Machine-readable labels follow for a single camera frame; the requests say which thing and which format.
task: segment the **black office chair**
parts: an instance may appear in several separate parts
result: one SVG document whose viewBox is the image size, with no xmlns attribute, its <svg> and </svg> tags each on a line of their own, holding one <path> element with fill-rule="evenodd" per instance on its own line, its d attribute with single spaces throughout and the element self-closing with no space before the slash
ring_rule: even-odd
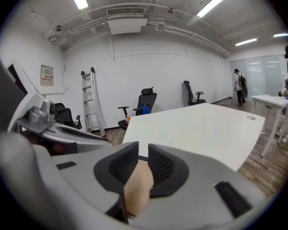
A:
<svg viewBox="0 0 288 230">
<path fill-rule="evenodd" d="M 153 93 L 153 87 L 149 89 L 142 89 L 141 95 L 139 96 L 138 107 L 134 109 L 134 111 L 136 111 L 135 115 L 138 116 L 138 115 L 143 114 L 142 105 L 147 105 L 149 108 L 149 112 L 151 112 L 156 98 L 157 98 L 157 93 Z M 127 117 L 126 108 L 129 108 L 129 107 L 128 106 L 118 107 L 118 109 L 124 110 L 125 116 Z M 119 121 L 119 126 L 122 129 L 127 130 L 128 124 L 126 124 L 126 120 L 124 119 L 124 120 Z"/>
<path fill-rule="evenodd" d="M 72 119 L 72 112 L 69 108 L 65 108 L 62 103 L 56 103 L 56 114 L 54 115 L 54 120 L 57 123 L 67 125 L 76 129 L 81 129 L 82 125 L 80 122 L 80 115 L 77 115 L 76 119 L 78 124 L 76 125 Z"/>
<path fill-rule="evenodd" d="M 192 90 L 191 90 L 191 87 L 190 87 L 190 82 L 189 81 L 183 81 L 183 83 L 185 84 L 185 86 L 186 86 L 186 88 L 188 90 L 188 95 L 189 95 L 188 104 L 189 105 L 196 105 L 196 104 L 206 103 L 206 100 L 204 100 L 204 99 L 200 100 L 200 95 L 204 94 L 204 92 L 202 92 L 202 91 L 196 92 L 197 100 L 194 102 L 193 101 L 194 96 L 193 96 L 193 93 L 192 93 Z"/>
</svg>

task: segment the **chair headrest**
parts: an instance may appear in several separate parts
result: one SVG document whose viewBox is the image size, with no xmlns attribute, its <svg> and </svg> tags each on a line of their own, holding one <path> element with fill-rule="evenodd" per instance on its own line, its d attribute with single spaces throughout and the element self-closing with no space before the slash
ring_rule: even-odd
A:
<svg viewBox="0 0 288 230">
<path fill-rule="evenodd" d="M 149 89 L 142 89 L 141 91 L 141 94 L 142 95 L 150 95 L 152 94 L 154 91 L 153 91 L 153 87 L 149 88 Z"/>
</svg>

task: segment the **table top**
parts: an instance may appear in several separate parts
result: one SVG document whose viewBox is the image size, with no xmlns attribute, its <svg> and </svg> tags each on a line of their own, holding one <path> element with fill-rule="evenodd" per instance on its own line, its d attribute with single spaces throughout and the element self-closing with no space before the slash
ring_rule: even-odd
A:
<svg viewBox="0 0 288 230">
<path fill-rule="evenodd" d="M 217 159 L 237 171 L 255 146 L 264 120 L 203 103 L 131 117 L 123 143 L 139 141 L 139 155 L 143 157 L 148 157 L 148 143 L 155 143 Z"/>
<path fill-rule="evenodd" d="M 279 96 L 271 96 L 271 95 L 254 95 L 251 96 L 253 98 L 253 100 L 259 100 L 259 101 L 263 101 L 269 104 L 274 104 L 280 107 L 285 107 L 288 105 L 288 100 L 283 99 Z"/>
</svg>

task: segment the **aluminum ladder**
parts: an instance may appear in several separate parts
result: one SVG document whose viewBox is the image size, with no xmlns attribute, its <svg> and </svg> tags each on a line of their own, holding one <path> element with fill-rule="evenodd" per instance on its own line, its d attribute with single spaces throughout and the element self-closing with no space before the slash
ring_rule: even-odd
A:
<svg viewBox="0 0 288 230">
<path fill-rule="evenodd" d="M 86 79 L 90 78 L 90 85 L 86 85 Z M 85 127 L 86 131 L 88 133 L 91 133 L 91 130 L 94 128 L 98 128 L 100 130 L 101 136 L 105 136 L 105 129 L 102 127 L 102 115 L 101 115 L 101 109 L 99 106 L 99 101 L 97 99 L 96 94 L 96 74 L 95 69 L 91 67 L 91 72 L 85 74 L 84 71 L 81 71 L 81 88 L 82 88 L 82 102 L 83 102 L 83 113 L 84 113 L 84 121 L 85 121 Z M 88 89 L 92 90 L 92 95 L 89 96 L 89 94 L 86 92 Z M 89 112 L 89 102 L 94 103 L 94 112 Z M 89 116 L 95 115 L 98 126 L 91 125 Z"/>
</svg>

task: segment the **wooden floor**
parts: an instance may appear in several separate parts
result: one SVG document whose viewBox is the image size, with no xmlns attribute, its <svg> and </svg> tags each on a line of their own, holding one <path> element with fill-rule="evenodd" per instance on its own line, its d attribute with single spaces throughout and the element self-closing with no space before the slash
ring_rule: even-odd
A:
<svg viewBox="0 0 288 230">
<path fill-rule="evenodd" d="M 247 102 L 241 107 L 238 107 L 235 102 L 236 101 L 233 99 L 226 99 L 216 104 L 245 112 L 251 112 L 251 102 Z M 256 104 L 255 114 L 266 116 L 266 111 L 267 109 L 264 105 Z M 260 135 L 249 157 L 238 170 L 240 174 L 261 188 L 267 196 L 272 195 L 281 189 L 288 174 L 288 143 L 278 144 L 272 142 L 265 157 L 262 158 L 260 156 L 271 134 L 275 115 L 276 110 L 272 109 L 265 129 L 266 134 Z M 111 141 L 112 145 L 118 145 L 122 143 L 125 131 L 122 129 L 115 129 L 107 131 L 106 134 L 107 139 Z"/>
</svg>

